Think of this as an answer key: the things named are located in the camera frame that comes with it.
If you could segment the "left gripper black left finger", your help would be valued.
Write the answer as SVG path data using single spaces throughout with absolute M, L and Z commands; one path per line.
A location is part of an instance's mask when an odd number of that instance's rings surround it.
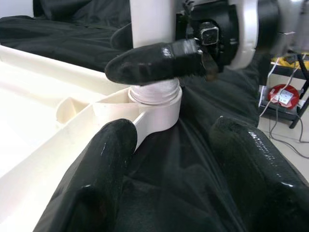
M 103 126 L 65 172 L 34 231 L 113 231 L 137 136 L 128 119 Z

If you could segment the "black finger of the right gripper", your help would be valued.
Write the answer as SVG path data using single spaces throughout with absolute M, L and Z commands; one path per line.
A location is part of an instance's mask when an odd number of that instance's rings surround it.
M 131 49 L 105 67 L 109 80 L 119 84 L 148 85 L 175 77 L 216 79 L 219 67 L 195 39 L 157 43 Z
M 111 37 L 111 46 L 114 49 L 127 51 L 133 48 L 132 24 L 129 23 L 118 29 Z

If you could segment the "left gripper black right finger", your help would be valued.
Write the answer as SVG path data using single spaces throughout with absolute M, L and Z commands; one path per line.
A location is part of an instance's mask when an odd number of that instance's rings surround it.
M 210 142 L 248 231 L 308 231 L 308 181 L 263 132 L 222 116 Z

